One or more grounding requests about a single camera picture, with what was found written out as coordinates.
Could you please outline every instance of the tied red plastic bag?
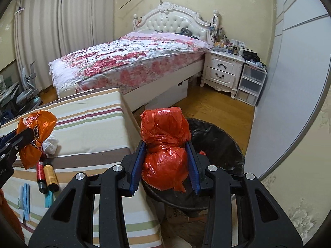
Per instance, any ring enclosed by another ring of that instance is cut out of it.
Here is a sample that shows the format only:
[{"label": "tied red plastic bag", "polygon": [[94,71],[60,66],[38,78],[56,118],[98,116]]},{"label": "tied red plastic bag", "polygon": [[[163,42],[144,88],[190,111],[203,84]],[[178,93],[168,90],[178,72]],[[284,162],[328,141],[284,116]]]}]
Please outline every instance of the tied red plastic bag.
[{"label": "tied red plastic bag", "polygon": [[34,130],[34,140],[19,152],[19,157],[24,168],[27,170],[36,165],[42,154],[42,142],[46,140],[56,125],[57,118],[51,112],[39,111],[30,114],[25,123],[21,117],[16,133],[24,131],[26,128]]},{"label": "tied red plastic bag", "polygon": [[179,107],[147,110],[141,115],[141,136],[147,144],[143,180],[150,186],[186,192],[188,176],[184,147],[191,139],[187,120]]}]

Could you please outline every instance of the headboard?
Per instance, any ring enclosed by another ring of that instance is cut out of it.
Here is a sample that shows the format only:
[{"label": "headboard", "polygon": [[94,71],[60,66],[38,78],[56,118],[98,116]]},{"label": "headboard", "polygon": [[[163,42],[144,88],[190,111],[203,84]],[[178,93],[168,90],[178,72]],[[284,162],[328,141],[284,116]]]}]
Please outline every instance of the headboard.
[{"label": "headboard", "polygon": [[[218,21],[218,11],[213,12],[214,19]],[[210,36],[210,22],[203,21],[199,13],[185,7],[164,2],[142,17],[133,16],[133,31],[155,30],[169,33],[180,33],[182,28],[189,29],[193,36],[213,44]]]}]

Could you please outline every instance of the metal bolt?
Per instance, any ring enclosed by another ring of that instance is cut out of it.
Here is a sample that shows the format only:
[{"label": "metal bolt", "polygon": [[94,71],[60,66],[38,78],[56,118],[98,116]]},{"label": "metal bolt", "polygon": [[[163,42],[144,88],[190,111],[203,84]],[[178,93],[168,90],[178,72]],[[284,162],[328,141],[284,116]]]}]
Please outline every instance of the metal bolt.
[{"label": "metal bolt", "polygon": [[121,170],[123,170],[123,167],[121,165],[115,165],[113,167],[113,171],[115,172],[120,172]]},{"label": "metal bolt", "polygon": [[255,178],[255,175],[254,174],[252,174],[252,173],[246,173],[246,178],[248,179],[248,180],[254,180],[254,178]]},{"label": "metal bolt", "polygon": [[208,166],[208,170],[211,171],[211,172],[215,172],[215,171],[217,171],[217,166],[215,166],[215,165],[209,165]]},{"label": "metal bolt", "polygon": [[82,180],[82,179],[84,179],[84,177],[85,177],[85,174],[84,173],[77,173],[76,174],[76,179],[77,180]]}]

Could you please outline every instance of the floral bedspread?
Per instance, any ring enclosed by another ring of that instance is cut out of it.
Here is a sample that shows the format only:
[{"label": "floral bedspread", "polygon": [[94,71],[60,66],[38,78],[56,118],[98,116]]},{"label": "floral bedspread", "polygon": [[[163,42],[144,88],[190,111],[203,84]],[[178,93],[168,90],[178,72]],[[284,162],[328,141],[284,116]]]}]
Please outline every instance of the floral bedspread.
[{"label": "floral bedspread", "polygon": [[119,87],[123,94],[199,59],[209,45],[171,33],[129,33],[109,43],[82,49],[50,62],[53,85],[77,92]]}]

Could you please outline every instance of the green stripe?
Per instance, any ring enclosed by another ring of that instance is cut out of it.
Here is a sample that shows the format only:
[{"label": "green stripe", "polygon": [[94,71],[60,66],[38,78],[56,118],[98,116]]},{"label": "green stripe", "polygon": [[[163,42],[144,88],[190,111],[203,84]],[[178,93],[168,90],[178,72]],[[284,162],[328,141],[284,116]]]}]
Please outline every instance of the green stripe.
[{"label": "green stripe", "polygon": [[[13,208],[15,208],[15,209],[19,209],[19,206],[17,205],[17,204],[15,204],[15,203],[13,203],[13,202],[11,202],[10,200],[7,200],[7,202],[8,202],[8,204],[10,205],[10,206],[12,206]],[[34,218],[34,219],[36,219],[36,220],[41,220],[42,219],[42,216],[40,216],[40,215],[38,215],[38,214],[36,214],[36,213],[32,213],[32,212],[30,212],[30,216],[32,217],[32,218]]]},{"label": "green stripe", "polygon": [[66,129],[66,128],[76,126],[76,125],[80,125],[80,124],[84,124],[86,122],[93,122],[93,121],[97,121],[97,120],[112,118],[112,117],[115,117],[115,116],[124,116],[124,115],[123,115],[123,113],[116,113],[116,114],[111,114],[111,115],[108,115],[108,116],[99,116],[99,117],[95,117],[95,118],[84,119],[84,120],[81,120],[81,121],[78,121],[78,122],[75,122],[75,123],[66,124],[64,126],[56,126],[54,128],[54,131],[57,131],[57,130],[60,130],[60,129]]},{"label": "green stripe", "polygon": [[[155,228],[159,224],[158,220],[148,221],[143,223],[137,224],[126,224],[126,231],[133,232],[133,231],[141,231],[146,229]],[[99,232],[99,225],[93,225],[93,232]]]}]

